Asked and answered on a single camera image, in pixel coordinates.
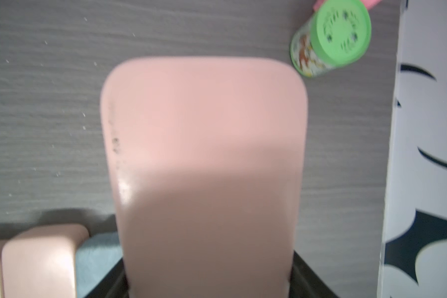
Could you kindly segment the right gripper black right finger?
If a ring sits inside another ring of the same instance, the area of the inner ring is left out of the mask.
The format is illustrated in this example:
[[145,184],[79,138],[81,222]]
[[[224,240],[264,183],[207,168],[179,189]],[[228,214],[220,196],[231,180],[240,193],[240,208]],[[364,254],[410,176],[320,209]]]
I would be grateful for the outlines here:
[[338,298],[294,251],[288,298]]

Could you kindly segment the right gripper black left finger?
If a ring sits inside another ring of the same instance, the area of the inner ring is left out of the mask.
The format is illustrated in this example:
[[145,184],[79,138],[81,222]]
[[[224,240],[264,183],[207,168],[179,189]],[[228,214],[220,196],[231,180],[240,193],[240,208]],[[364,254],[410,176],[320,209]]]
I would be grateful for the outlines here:
[[129,283],[123,259],[116,263],[86,298],[129,298]]

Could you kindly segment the grey case gold glasses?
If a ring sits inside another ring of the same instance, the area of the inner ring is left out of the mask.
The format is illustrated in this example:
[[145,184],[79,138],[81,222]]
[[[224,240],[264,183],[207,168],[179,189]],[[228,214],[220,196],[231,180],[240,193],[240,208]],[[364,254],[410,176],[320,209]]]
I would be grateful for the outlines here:
[[122,259],[117,232],[96,234],[76,251],[76,296],[85,298]]

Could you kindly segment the pink case purple glasses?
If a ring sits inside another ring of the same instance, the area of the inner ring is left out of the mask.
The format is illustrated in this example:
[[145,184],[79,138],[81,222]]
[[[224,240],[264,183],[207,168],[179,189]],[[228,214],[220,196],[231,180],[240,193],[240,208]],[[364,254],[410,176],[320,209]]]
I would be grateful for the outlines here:
[[80,224],[34,227],[10,239],[2,249],[6,298],[75,298],[75,258],[89,238]]

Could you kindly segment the pink case red glasses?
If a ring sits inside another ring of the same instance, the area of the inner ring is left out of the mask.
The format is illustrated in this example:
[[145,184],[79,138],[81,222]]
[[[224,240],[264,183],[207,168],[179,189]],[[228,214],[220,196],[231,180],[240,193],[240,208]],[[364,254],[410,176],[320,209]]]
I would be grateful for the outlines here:
[[128,60],[101,122],[131,297],[288,296],[307,131],[293,67]]

